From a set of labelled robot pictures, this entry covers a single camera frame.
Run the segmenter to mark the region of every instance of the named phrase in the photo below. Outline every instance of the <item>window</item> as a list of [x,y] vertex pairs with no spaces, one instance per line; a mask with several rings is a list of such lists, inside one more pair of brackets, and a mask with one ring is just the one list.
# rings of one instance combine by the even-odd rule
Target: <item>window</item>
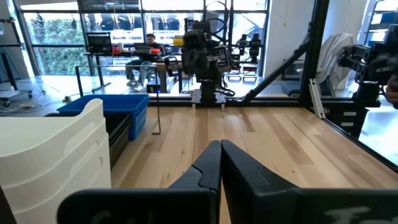
[[234,0],[234,10],[266,10],[267,0]]
[[146,14],[147,33],[155,34],[157,43],[172,44],[176,35],[184,35],[185,18],[201,20],[201,14]]
[[266,14],[263,13],[234,14],[232,43],[235,44],[242,34],[247,34],[250,38],[253,38],[254,34],[259,34],[261,39],[265,20]]
[[398,8],[397,0],[385,0],[377,4],[377,11],[395,11]]
[[78,10],[77,2],[34,4],[21,6],[23,10]]
[[[34,54],[41,75],[75,75],[75,67],[88,65],[84,49],[64,47],[34,47]],[[80,75],[89,75],[88,68],[81,68]]]
[[203,1],[187,0],[142,0],[145,10],[203,10]]
[[[222,12],[212,12],[209,11],[206,15],[206,19],[219,18],[224,20],[224,14]],[[250,38],[253,38],[254,34],[259,34],[260,39],[262,38],[262,33],[264,29],[264,22],[266,19],[266,14],[264,13],[235,13],[234,14],[234,26],[232,33],[232,43],[235,44],[241,37],[242,34],[247,34]],[[217,20],[210,21],[211,31],[215,32],[222,28],[223,23]],[[227,22],[227,35],[229,30],[229,18]]]
[[226,7],[228,9],[231,8],[231,1],[227,0],[206,0],[206,5],[207,5],[207,10],[224,10],[224,6],[220,4],[222,2],[223,4],[226,3]]
[[86,14],[85,20],[88,32],[110,31],[112,43],[133,44],[144,41],[140,14]]
[[85,10],[140,9],[139,0],[80,0]]
[[83,44],[78,14],[25,13],[33,44]]

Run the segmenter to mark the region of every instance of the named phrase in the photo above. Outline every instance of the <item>cable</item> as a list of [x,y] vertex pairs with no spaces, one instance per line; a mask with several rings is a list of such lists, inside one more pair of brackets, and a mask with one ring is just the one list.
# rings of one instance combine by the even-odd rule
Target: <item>cable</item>
[[226,83],[225,80],[224,80],[224,75],[220,75],[218,81],[219,81],[220,89],[222,89],[224,91],[216,90],[217,93],[221,93],[221,94],[226,95],[226,96],[234,96],[235,95],[235,92],[233,90],[230,90],[230,89],[225,88],[223,86],[223,83],[224,84]]
[[48,107],[51,104],[54,103],[62,103],[62,101],[58,100],[58,101],[53,101],[51,103],[47,103],[46,105],[35,105],[35,108],[28,108],[28,109],[24,109],[22,111],[13,111],[13,112],[3,112],[3,113],[7,113],[7,114],[0,114],[0,117],[5,117],[5,116],[9,116],[12,114],[27,114],[27,113],[35,113],[35,112],[39,112],[41,110],[43,110],[44,108]]
[[210,21],[210,20],[217,20],[217,21],[221,21],[221,22],[223,23],[223,27],[222,27],[220,30],[216,31],[215,34],[221,32],[222,30],[225,30],[225,32],[223,32],[223,37],[222,37],[222,39],[220,39],[220,38],[217,36],[217,38],[220,39],[220,42],[223,41],[224,44],[225,44],[225,43],[226,43],[226,33],[227,33],[227,29],[228,29],[228,28],[227,28],[227,23],[228,23],[228,18],[229,18],[229,12],[228,12],[228,8],[226,7],[226,4],[223,3],[223,2],[221,2],[221,1],[213,1],[213,2],[211,2],[211,3],[209,3],[209,4],[207,4],[207,5],[205,6],[205,11],[207,11],[207,7],[208,7],[210,4],[213,4],[213,3],[215,3],[215,2],[220,3],[220,4],[222,4],[222,5],[224,6],[224,20],[222,20],[222,19],[220,19],[220,18],[210,18],[210,19],[208,19],[208,21]]

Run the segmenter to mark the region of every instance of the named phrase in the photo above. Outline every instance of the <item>blue plastic crate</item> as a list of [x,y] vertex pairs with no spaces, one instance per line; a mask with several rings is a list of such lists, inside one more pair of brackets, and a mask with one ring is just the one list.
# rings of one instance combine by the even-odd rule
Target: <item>blue plastic crate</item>
[[104,113],[129,113],[131,124],[129,128],[129,141],[135,140],[145,125],[149,96],[147,94],[135,95],[87,95],[83,96],[61,108],[59,113],[76,113],[83,111],[86,104],[92,99],[103,100]]

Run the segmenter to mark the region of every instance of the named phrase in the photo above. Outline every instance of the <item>desk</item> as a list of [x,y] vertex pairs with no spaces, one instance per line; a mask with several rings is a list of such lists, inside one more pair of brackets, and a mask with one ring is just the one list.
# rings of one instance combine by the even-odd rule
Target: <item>desk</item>
[[[95,62],[97,65],[101,65],[100,64],[100,57],[140,57],[140,56],[151,56],[151,57],[160,57],[162,55],[162,53],[158,53],[158,54],[142,54],[142,53],[137,53],[137,52],[120,52],[118,54],[112,54],[112,52],[102,52],[102,53],[84,53],[84,55],[90,56],[90,57],[95,57]],[[102,71],[101,68],[98,67],[98,76],[99,76],[99,83],[101,85],[101,87],[99,87],[98,89],[104,87],[104,79],[103,79],[103,75],[102,75]]]
[[[161,136],[146,144],[120,188],[167,188],[210,141],[220,139],[231,140],[299,187],[398,187],[398,174],[304,108],[161,110]],[[156,114],[156,108],[148,108],[147,119]],[[230,223],[223,193],[220,223]]]
[[[152,65],[156,66],[157,71],[159,72],[160,78],[160,90],[162,93],[167,93],[167,68],[164,62],[154,62]],[[173,71],[178,71],[178,92],[182,91],[182,63],[179,62],[174,68]]]

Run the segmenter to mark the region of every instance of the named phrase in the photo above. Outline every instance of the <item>green foliage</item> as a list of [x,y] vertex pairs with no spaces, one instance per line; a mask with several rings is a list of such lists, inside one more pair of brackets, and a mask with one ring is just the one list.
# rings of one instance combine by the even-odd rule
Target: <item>green foliage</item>
[[[28,21],[30,38],[34,44],[83,44],[83,31],[79,18],[44,20],[40,15]],[[37,65],[42,75],[74,75],[75,67],[88,65],[84,48],[35,47]],[[88,68],[81,68],[82,75],[89,75]]]

